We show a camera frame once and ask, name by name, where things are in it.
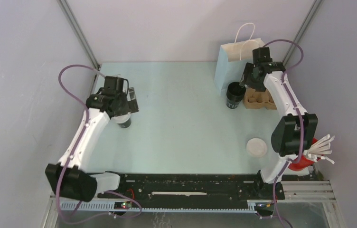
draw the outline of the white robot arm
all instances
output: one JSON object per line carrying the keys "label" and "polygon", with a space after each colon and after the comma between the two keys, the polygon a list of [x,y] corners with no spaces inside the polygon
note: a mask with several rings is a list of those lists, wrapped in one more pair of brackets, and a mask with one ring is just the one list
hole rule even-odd
{"label": "white robot arm", "polygon": [[[317,127],[317,116],[307,113],[306,109],[296,98],[282,62],[273,62],[268,47],[260,47],[253,50],[253,64],[247,63],[244,69],[241,86],[247,85],[259,92],[266,89],[272,98],[282,119],[276,126],[271,136],[272,148],[276,152],[269,164],[261,169],[256,186],[257,191],[266,186],[272,189],[272,184],[282,179],[281,170],[284,169],[289,160],[294,160],[300,152],[300,144],[303,150],[309,149]],[[304,131],[301,132],[301,115]]]}
{"label": "white robot arm", "polygon": [[[46,167],[47,179],[53,191],[56,192],[61,170],[68,163],[65,174],[61,177],[60,196],[89,202],[97,193],[116,190],[119,187],[120,176],[116,173],[88,174],[86,172],[98,138],[110,119],[139,110],[134,89],[128,88],[128,92],[124,92],[124,80],[126,79],[105,77],[104,87],[86,100],[88,112],[84,112],[81,124],[68,149],[57,164],[48,164]],[[86,122],[86,113],[89,114],[88,122]],[[80,137],[84,127],[86,127],[85,131]]]}

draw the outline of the white tabletop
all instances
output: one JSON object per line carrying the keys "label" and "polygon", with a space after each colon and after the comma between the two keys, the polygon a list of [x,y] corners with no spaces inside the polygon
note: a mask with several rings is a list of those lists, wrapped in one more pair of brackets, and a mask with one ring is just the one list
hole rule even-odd
{"label": "white tabletop", "polygon": [[[216,62],[103,63],[101,72],[121,74],[135,88],[140,111],[132,124],[105,127],[88,170],[125,173],[255,174],[274,155],[271,134],[277,111],[229,109],[214,85]],[[103,86],[99,77],[94,91]],[[245,150],[258,137],[264,157]],[[287,170],[285,174],[309,174]]]}

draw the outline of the red container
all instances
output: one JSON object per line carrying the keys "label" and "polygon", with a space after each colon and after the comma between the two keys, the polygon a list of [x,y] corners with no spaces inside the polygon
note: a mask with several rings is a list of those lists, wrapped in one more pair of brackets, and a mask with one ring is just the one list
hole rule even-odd
{"label": "red container", "polygon": [[[318,140],[316,138],[313,138],[313,144],[315,144],[317,141]],[[314,161],[307,159],[306,157],[304,157],[304,155],[302,155],[299,163],[292,163],[289,165],[288,168],[293,171],[300,171],[308,166],[311,166],[312,164],[314,164]]]}

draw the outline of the metal corner post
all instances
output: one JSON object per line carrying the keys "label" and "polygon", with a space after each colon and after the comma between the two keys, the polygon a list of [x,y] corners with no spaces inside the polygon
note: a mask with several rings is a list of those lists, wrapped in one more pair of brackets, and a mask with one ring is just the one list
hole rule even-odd
{"label": "metal corner post", "polygon": [[100,65],[97,62],[96,57],[94,56],[94,53],[90,48],[89,43],[86,40],[85,35],[81,30],[81,27],[79,26],[67,0],[57,0],[57,1],[58,4],[60,5],[61,10],[64,12],[69,24],[71,25],[72,30],[74,31],[76,37],[78,38],[79,43],[82,45],[82,47],[86,52],[86,55],[89,57],[93,67],[99,69]]}
{"label": "metal corner post", "polygon": [[[301,39],[303,38],[304,34],[306,33],[307,28],[309,27],[312,20],[314,19],[314,16],[317,14],[323,1],[324,0],[314,0],[309,12],[307,13],[306,18],[304,19],[303,23],[301,24],[300,29],[297,32],[297,34],[293,40],[295,43],[300,44]],[[283,61],[282,61],[285,66],[289,63],[289,60],[292,57],[295,48],[296,47],[294,45],[291,45],[289,47],[288,51],[286,52],[285,57],[283,58]]]}

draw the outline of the paper bag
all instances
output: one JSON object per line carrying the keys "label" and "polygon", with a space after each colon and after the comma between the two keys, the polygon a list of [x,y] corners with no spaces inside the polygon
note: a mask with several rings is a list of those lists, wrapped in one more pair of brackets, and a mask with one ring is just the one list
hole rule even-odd
{"label": "paper bag", "polygon": [[236,41],[237,36],[234,43],[220,46],[214,81],[221,95],[226,93],[227,87],[231,82],[239,82],[241,80],[245,64],[253,62],[253,50],[264,45],[260,38],[242,42]]}

